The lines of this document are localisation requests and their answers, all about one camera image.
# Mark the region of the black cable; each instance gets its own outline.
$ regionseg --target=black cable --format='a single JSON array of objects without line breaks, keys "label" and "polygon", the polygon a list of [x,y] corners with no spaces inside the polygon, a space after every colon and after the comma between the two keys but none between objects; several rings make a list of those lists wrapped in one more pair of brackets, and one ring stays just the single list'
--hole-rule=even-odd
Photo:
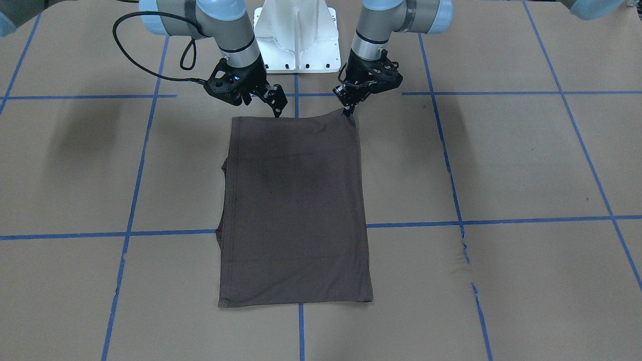
[{"label": "black cable", "polygon": [[[189,48],[194,48],[194,57],[192,58],[192,65],[185,66],[185,57],[187,56]],[[183,51],[183,55],[180,56],[180,68],[183,70],[192,70],[194,69],[194,66],[196,66],[196,39],[192,38],[192,40],[189,41],[189,44]]]},{"label": "black cable", "polygon": [[192,20],[189,20],[185,17],[174,15],[172,13],[165,13],[165,12],[133,12],[133,13],[128,13],[126,15],[121,16],[116,20],[114,23],[114,27],[112,28],[112,34],[114,35],[114,40],[116,41],[116,45],[118,45],[118,48],[123,52],[124,56],[127,58],[127,60],[131,61],[133,65],[137,66],[138,68],[142,69],[146,73],[149,73],[153,76],[156,76],[157,78],[163,79],[163,80],[169,80],[171,82],[194,82],[200,85],[204,85],[207,80],[201,79],[201,78],[172,78],[170,76],[164,76],[160,75],[158,73],[154,73],[153,71],[147,69],[146,67],[142,66],[141,64],[138,64],[130,55],[127,53],[123,45],[121,44],[120,40],[118,39],[118,26],[125,20],[132,18],[132,17],[138,17],[138,16],[144,16],[144,15],[158,15],[158,16],[165,16],[165,17],[171,17],[172,19],[176,20],[181,20],[184,22],[187,22],[188,24],[194,26],[194,28],[198,31],[199,34],[203,35],[204,37],[207,37],[205,34],[203,34],[198,26],[197,23],[195,23]]}]

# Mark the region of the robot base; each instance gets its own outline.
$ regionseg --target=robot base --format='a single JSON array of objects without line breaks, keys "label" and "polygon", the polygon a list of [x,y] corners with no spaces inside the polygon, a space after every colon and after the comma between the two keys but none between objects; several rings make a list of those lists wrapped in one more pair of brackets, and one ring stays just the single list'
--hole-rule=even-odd
[{"label": "robot base", "polygon": [[254,33],[268,73],[335,73],[341,68],[336,11],[325,0],[266,0]]}]

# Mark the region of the blue tape line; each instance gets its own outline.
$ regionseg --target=blue tape line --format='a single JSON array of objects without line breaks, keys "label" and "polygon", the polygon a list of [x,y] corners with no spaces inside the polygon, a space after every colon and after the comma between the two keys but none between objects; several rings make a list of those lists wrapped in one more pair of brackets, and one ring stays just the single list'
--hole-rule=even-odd
[{"label": "blue tape line", "polygon": [[542,52],[544,53],[544,57],[546,58],[546,62],[548,63],[548,67],[551,69],[551,74],[553,75],[553,78],[555,79],[555,83],[557,84],[557,89],[560,92],[560,95],[562,96],[562,100],[564,101],[564,106],[566,107],[566,112],[568,112],[568,116],[571,118],[571,123],[573,124],[573,129],[575,130],[575,135],[577,136],[577,139],[580,142],[580,146],[582,147],[582,151],[584,152],[584,156],[586,157],[586,161],[589,163],[589,167],[591,169],[591,173],[593,173],[593,178],[595,179],[595,182],[598,185],[598,189],[600,190],[600,194],[602,195],[602,200],[604,201],[604,205],[606,206],[607,211],[609,212],[609,216],[611,218],[611,221],[613,222],[613,227],[615,228],[616,233],[618,234],[618,238],[620,239],[620,244],[622,245],[622,249],[624,250],[624,253],[629,261],[629,265],[631,267],[631,270],[633,271],[633,275],[635,275],[636,281],[638,282],[638,287],[640,291],[642,291],[642,278],[640,278],[640,274],[638,272],[638,268],[636,267],[635,262],[633,261],[633,257],[631,257],[631,254],[629,252],[629,247],[627,247],[627,243],[624,240],[624,237],[622,236],[622,232],[620,231],[620,227],[618,226],[618,221],[613,215],[613,210],[611,209],[611,205],[609,204],[609,199],[606,197],[606,192],[604,192],[604,188],[602,187],[602,182],[600,182],[600,178],[598,177],[597,171],[595,170],[595,166],[593,165],[593,162],[591,160],[591,156],[589,155],[589,151],[586,148],[586,145],[584,144],[584,140],[582,139],[582,135],[580,134],[580,129],[577,127],[577,123],[575,121],[575,117],[573,116],[573,112],[571,112],[571,107],[568,105],[568,101],[566,100],[566,95],[562,91],[562,86],[559,82],[559,79],[557,78],[557,73],[555,72],[555,69],[553,68],[553,63],[551,62],[550,57],[548,56],[548,52],[546,51],[546,48],[544,47],[544,42],[542,41],[542,38],[539,36],[539,31],[537,31],[537,26],[535,25],[535,21],[533,20],[533,17],[530,14],[530,11],[528,10],[528,5],[526,5],[526,2],[523,1],[522,4],[524,5],[524,9],[526,10],[526,14],[528,16],[528,20],[530,21],[530,24],[533,26],[533,30],[535,31],[535,36],[537,37],[537,41],[539,42],[540,47],[542,48]]},{"label": "blue tape line", "polygon": [[215,229],[177,229],[169,231],[132,231],[132,236],[177,236],[180,234],[213,234]]},{"label": "blue tape line", "polygon": [[586,222],[598,220],[611,220],[610,216],[587,216],[587,217],[558,217],[558,218],[518,218],[518,219],[497,219],[497,220],[465,220],[465,225],[480,224],[524,224],[524,223],[555,223],[555,222]]},{"label": "blue tape line", "polygon": [[608,94],[642,94],[642,91],[564,91],[564,94],[596,94],[596,95],[608,95]]},{"label": "blue tape line", "polygon": [[[562,91],[563,94],[642,94],[642,91]],[[401,95],[558,95],[559,91],[406,91]]]},{"label": "blue tape line", "polygon": [[24,49],[22,49],[22,54],[20,55],[20,59],[18,59],[18,64],[16,64],[15,69],[13,70],[11,81],[9,81],[9,86],[6,88],[6,92],[4,93],[4,98],[2,99],[2,103],[0,103],[0,114],[2,114],[2,111],[4,110],[4,106],[6,105],[6,101],[9,99],[9,94],[11,94],[11,89],[13,89],[15,79],[18,77],[18,72],[20,71],[20,67],[22,66],[24,57],[27,55],[27,50],[29,50],[29,46],[31,45],[33,36],[34,34],[36,34],[36,29],[38,28],[38,24],[40,24],[40,14],[36,16],[36,21],[33,23],[33,28],[31,29],[31,33],[29,34],[27,43],[24,45]]},{"label": "blue tape line", "polygon": [[[167,55],[167,47],[169,44],[169,36],[165,37],[165,44],[163,45],[162,55],[160,56],[159,74],[162,74],[163,66],[165,64],[165,56]],[[109,343],[112,337],[112,330],[114,328],[114,319],[116,318],[116,307],[118,306],[118,296],[120,295],[120,288],[123,282],[123,272],[125,270],[125,255],[129,248],[129,239],[132,233],[132,225],[134,224],[134,214],[136,212],[136,202],[138,201],[138,192],[141,187],[141,178],[143,177],[143,167],[145,165],[145,151],[147,149],[147,142],[150,139],[150,130],[152,129],[152,122],[154,119],[154,112],[156,110],[157,96],[161,88],[161,79],[156,79],[156,88],[154,89],[154,98],[152,100],[152,108],[150,109],[150,117],[147,121],[147,130],[145,132],[145,140],[143,142],[143,150],[141,152],[141,161],[138,166],[138,176],[136,177],[136,185],[134,187],[134,196],[132,197],[132,210],[129,214],[127,222],[127,232],[123,242],[123,251],[121,253],[120,266],[118,267],[118,277],[116,278],[116,292],[112,300],[112,309],[109,313],[109,322],[107,324],[107,332],[105,334],[105,344],[103,346],[103,354],[101,361],[107,361],[107,353],[109,352]]]},{"label": "blue tape line", "polygon": [[299,361],[306,361],[306,332],[303,316],[303,304],[299,303]]},{"label": "blue tape line", "polygon": [[642,219],[642,215],[629,215],[629,216],[615,216],[617,220],[635,220]]},{"label": "blue tape line", "polygon": [[[157,98],[177,98],[176,94],[159,94]],[[9,100],[58,100],[58,99],[153,99],[154,94],[131,95],[34,95],[9,96]]]},{"label": "blue tape line", "polygon": [[444,160],[446,162],[446,170],[450,177],[450,186],[453,189],[453,201],[455,202],[455,211],[457,212],[457,220],[459,221],[459,231],[462,234],[462,245],[464,246],[464,256],[468,263],[471,262],[471,259],[468,257],[468,250],[465,238],[464,223],[462,220],[462,211],[459,208],[459,200],[457,199],[457,190],[455,188],[455,179],[453,178],[453,171],[450,167],[450,160],[448,159],[448,149],[446,147],[446,139],[444,138],[444,130],[442,129],[441,119],[439,117],[439,109],[437,108],[437,99],[435,97],[435,88],[433,87],[433,79],[430,76],[430,67],[428,66],[428,58],[426,57],[426,49],[424,48],[424,40],[421,38],[421,34],[417,34],[419,38],[419,47],[421,48],[421,55],[424,58],[424,67],[426,68],[426,78],[428,79],[428,87],[430,88],[430,98],[433,102],[433,110],[435,112],[435,119],[437,121],[437,129],[439,131],[439,140],[442,143],[442,148],[444,149]]},{"label": "blue tape line", "polygon": [[402,227],[440,227],[445,225],[460,225],[458,221],[445,222],[406,222],[406,223],[371,223],[366,228],[402,228]]},{"label": "blue tape line", "polygon": [[294,74],[294,118],[299,117],[299,74]]},{"label": "blue tape line", "polygon": [[402,92],[401,95],[558,95],[557,91],[415,91]]},{"label": "blue tape line", "polygon": [[633,261],[633,257],[631,256],[631,252],[629,251],[629,246],[627,246],[627,243],[624,240],[624,236],[622,235],[622,231],[620,230],[620,226],[618,225],[618,222],[615,220],[615,217],[613,217],[611,221],[613,222],[613,227],[615,227],[615,232],[618,234],[618,238],[620,239],[620,245],[624,250],[624,254],[627,256],[627,260],[629,261],[629,266],[631,267],[631,270],[633,270],[633,275],[635,276],[636,281],[638,282],[638,288],[640,289],[640,291],[642,291],[642,278],[640,278],[640,273],[638,272],[636,263]]},{"label": "blue tape line", "polygon": [[[642,220],[642,215],[621,215],[614,217],[617,220]],[[555,222],[594,222],[611,220],[610,216],[585,216],[585,217],[557,217],[557,218],[516,218],[495,220],[464,220],[464,225],[487,224],[537,224]],[[444,227],[459,225],[459,221],[443,222],[400,222],[400,223],[370,223],[366,228],[404,228],[404,227]],[[214,234],[215,229],[170,229],[163,231],[132,231],[130,236],[175,236],[179,234]],[[57,234],[16,234],[0,236],[0,240],[52,240],[59,238],[95,238],[95,237],[122,237],[127,232],[95,232],[95,233],[57,233]]]},{"label": "blue tape line", "polygon": [[488,361],[492,361],[490,340],[488,339],[488,330],[486,329],[486,320],[484,319],[482,306],[480,304],[479,292],[477,291],[477,286],[475,286],[474,283],[471,283],[471,286],[473,286],[473,294],[475,295],[475,303],[477,304],[477,314],[480,317],[481,333],[483,335],[484,344],[486,345],[486,355],[488,356]]},{"label": "blue tape line", "polygon": [[333,92],[300,92],[299,96],[335,96]]},{"label": "blue tape line", "polygon": [[126,232],[17,234],[15,236],[0,236],[0,241],[11,241],[11,240],[57,240],[57,239],[61,239],[61,238],[122,237],[125,234],[126,234]]}]

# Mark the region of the light blue robot joint cap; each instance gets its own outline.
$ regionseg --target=light blue robot joint cap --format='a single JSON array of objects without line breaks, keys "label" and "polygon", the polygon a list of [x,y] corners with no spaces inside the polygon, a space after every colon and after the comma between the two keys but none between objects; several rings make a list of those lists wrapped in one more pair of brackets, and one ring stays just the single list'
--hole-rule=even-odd
[{"label": "light blue robot joint cap", "polygon": [[593,20],[615,10],[624,0],[577,0],[571,13],[582,20]]},{"label": "light blue robot joint cap", "polygon": [[401,3],[403,3],[403,0],[363,0],[363,6],[374,11],[396,8]]},{"label": "light blue robot joint cap", "polygon": [[0,12],[0,39],[12,33],[15,33],[15,24]]},{"label": "light blue robot joint cap", "polygon": [[439,1],[435,20],[428,30],[428,34],[443,33],[453,20],[453,2],[451,0]]},{"label": "light blue robot joint cap", "polygon": [[[142,12],[157,12],[159,7],[156,0],[140,0],[138,10]],[[145,28],[150,32],[158,35],[169,35],[165,30],[165,25],[162,23],[160,15],[143,15],[141,18]]]},{"label": "light blue robot joint cap", "polygon": [[207,16],[221,21],[240,19],[247,12],[244,0],[196,0]]}]

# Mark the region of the folded shirt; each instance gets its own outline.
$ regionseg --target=folded shirt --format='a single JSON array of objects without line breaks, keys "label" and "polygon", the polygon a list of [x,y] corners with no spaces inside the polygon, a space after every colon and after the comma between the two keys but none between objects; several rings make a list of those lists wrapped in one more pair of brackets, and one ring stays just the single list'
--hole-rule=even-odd
[{"label": "folded shirt", "polygon": [[234,118],[223,170],[219,307],[372,301],[354,118]]}]

